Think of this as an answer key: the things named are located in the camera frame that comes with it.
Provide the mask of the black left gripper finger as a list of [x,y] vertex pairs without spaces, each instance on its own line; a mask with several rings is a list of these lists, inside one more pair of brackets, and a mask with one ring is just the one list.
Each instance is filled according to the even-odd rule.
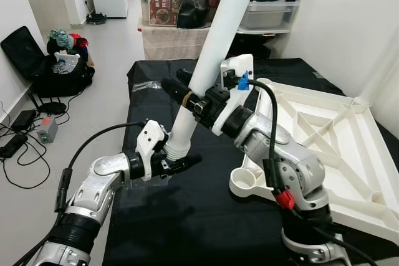
[[193,154],[177,159],[168,163],[168,174],[179,174],[187,169],[190,169],[194,164],[201,163],[203,160],[201,155]]

